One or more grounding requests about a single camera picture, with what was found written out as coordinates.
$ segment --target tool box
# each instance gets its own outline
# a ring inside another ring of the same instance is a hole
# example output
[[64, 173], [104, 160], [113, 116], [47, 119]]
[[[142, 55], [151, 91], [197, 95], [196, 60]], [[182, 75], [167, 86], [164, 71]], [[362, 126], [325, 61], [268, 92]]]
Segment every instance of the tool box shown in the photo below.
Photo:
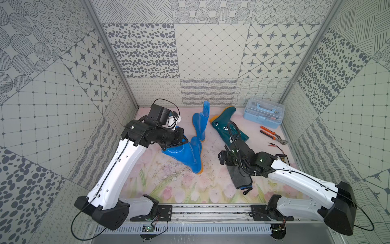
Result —
[[261, 98], [251, 98], [245, 106], [244, 118], [276, 129], [283, 121], [284, 105]]

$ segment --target wall tile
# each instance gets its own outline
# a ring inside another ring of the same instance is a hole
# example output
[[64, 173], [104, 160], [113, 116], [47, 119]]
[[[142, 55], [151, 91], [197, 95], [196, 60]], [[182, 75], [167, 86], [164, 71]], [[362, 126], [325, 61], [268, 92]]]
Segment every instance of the wall tile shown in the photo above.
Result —
[[104, 24], [103, 27], [127, 78], [179, 76], [172, 24]]
[[250, 24], [256, 0], [171, 0], [174, 23]]
[[330, 182], [353, 183], [361, 176], [320, 117], [295, 142], [304, 171]]
[[119, 82], [117, 92], [110, 103], [104, 106], [105, 112], [103, 116], [108, 120], [108, 123], [117, 135], [123, 132], [123, 126], [134, 119], [137, 113], [137, 108], [130, 100], [129, 93], [123, 87], [122, 82]]
[[60, 59], [103, 114], [120, 78], [95, 31], [89, 32]]
[[278, 102], [289, 81], [287, 78], [239, 78], [232, 105], [245, 107], [253, 97]]
[[[76, 239], [70, 234], [70, 227], [73, 218], [79, 212], [74, 202], [79, 196], [86, 196], [88, 193], [89, 190], [65, 180], [29, 243], [74, 243]], [[73, 231], [77, 237], [83, 238], [88, 218], [88, 215], [81, 213], [75, 220]]]
[[93, 0], [101, 23], [172, 23], [170, 0]]
[[59, 56], [93, 28], [80, 1], [23, 0], [20, 4]]
[[209, 101], [211, 106], [232, 104], [236, 79], [180, 79], [183, 105], [202, 105]]
[[[183, 105], [179, 78], [128, 78], [127, 83], [141, 107], [150, 107], [157, 98], [166, 98], [177, 106]], [[161, 106], [173, 106], [163, 100], [156, 103]]]
[[3, 147], [0, 152], [2, 241], [25, 244], [42, 223], [65, 178]]
[[291, 78], [318, 28], [319, 25], [250, 25], [239, 77]]
[[1, 110], [5, 116], [1, 145], [59, 175], [69, 174], [102, 117], [61, 60], [14, 94]]
[[329, 29], [298, 83], [316, 111], [322, 113], [368, 61], [365, 53]]
[[[383, 207], [379, 204], [375, 197], [375, 193], [370, 190], [366, 183], [367, 181], [361, 180], [351, 184], [351, 186], [357, 203], [373, 221], [375, 231], [370, 232], [354, 227], [353, 235], [343, 236], [343, 238], [350, 244], [388, 243], [390, 241], [388, 235], [390, 231], [390, 217], [388, 216], [388, 212], [383, 210]], [[360, 210], [357, 210], [356, 212], [355, 224], [359, 226], [367, 226], [368, 229], [371, 228], [371, 224], [367, 217]]]
[[331, 28], [366, 54], [373, 56], [390, 38], [387, 1], [344, 1]]
[[119, 139], [108, 120], [103, 117], [77, 159], [68, 179], [91, 190], [110, 163]]
[[321, 24], [333, 0], [257, 0], [253, 19], [259, 24]]
[[249, 25], [175, 25], [181, 78], [237, 78]]
[[53, 62], [53, 49], [18, 4], [5, 2], [1, 8], [0, 103], [3, 103]]
[[363, 178], [390, 168], [390, 147], [384, 147], [389, 74], [371, 59], [321, 114]]
[[294, 143], [318, 114], [298, 84], [293, 85], [283, 104], [285, 106], [283, 124]]

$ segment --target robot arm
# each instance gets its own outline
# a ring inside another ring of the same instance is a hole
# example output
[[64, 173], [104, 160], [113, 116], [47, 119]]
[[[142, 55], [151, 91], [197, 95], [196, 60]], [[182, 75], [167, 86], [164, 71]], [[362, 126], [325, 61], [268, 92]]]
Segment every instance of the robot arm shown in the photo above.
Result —
[[142, 215], [153, 219], [158, 201], [147, 195], [121, 201], [119, 194], [135, 163], [150, 144], [158, 143], [166, 150], [188, 143], [183, 129], [176, 127], [179, 121], [176, 112], [156, 104], [151, 106], [149, 115], [130, 121], [105, 172], [87, 196], [77, 198], [75, 207], [111, 230], [119, 228], [128, 217]]

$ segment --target metal frame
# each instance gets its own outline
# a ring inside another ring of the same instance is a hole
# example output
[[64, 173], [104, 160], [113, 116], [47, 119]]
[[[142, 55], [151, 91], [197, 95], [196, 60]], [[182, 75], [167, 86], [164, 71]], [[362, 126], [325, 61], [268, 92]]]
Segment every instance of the metal frame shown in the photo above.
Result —
[[106, 46], [107, 55], [111, 59], [113, 65], [114, 65], [114, 68], [117, 71], [117, 74], [120, 76], [122, 83], [124, 84], [131, 100], [133, 101], [133, 103], [138, 111], [140, 106], [138, 105], [137, 101], [135, 100], [134, 94], [131, 91], [129, 84], [127, 83], [126, 77], [124, 76], [124, 74], [122, 72], [121, 66], [119, 65], [119, 61], [117, 60], [117, 57], [112, 49], [110, 41], [108, 40], [108, 37], [103, 30], [103, 26], [100, 23], [98, 15], [95, 12], [94, 6], [92, 5], [92, 3], [89, 0], [80, 0], [80, 1], [83, 4], [84, 9], [89, 16], [91, 23], [95, 27], [95, 31], [97, 32], [96, 34], [100, 37], [101, 42]]
[[321, 27], [318, 29], [317, 35], [314, 37], [314, 40], [309, 46], [309, 49], [307, 50], [305, 56], [302, 59], [302, 62], [298, 66], [295, 73], [292, 75], [292, 78], [287, 85], [286, 90], [283, 92], [282, 97], [280, 98], [278, 103], [283, 103], [286, 99], [287, 95], [289, 94], [291, 88], [298, 80], [299, 76], [301, 75], [302, 71], [306, 67], [307, 63], [309, 62], [310, 58], [314, 54], [314, 51], [317, 49], [318, 44], [321, 42], [322, 38], [324, 37], [325, 33], [328, 31], [329, 26], [335, 17], [336, 14], [339, 13], [344, 0], [334, 0], [331, 8], [329, 9], [328, 15], [326, 16], [325, 20], [322, 22]]

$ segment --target star pattern tile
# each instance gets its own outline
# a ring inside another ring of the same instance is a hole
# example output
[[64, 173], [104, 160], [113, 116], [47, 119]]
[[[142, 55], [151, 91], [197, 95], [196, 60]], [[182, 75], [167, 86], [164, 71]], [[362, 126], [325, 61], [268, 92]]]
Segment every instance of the star pattern tile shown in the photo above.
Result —
[[246, 40], [240, 78], [291, 78], [319, 25], [252, 24]]

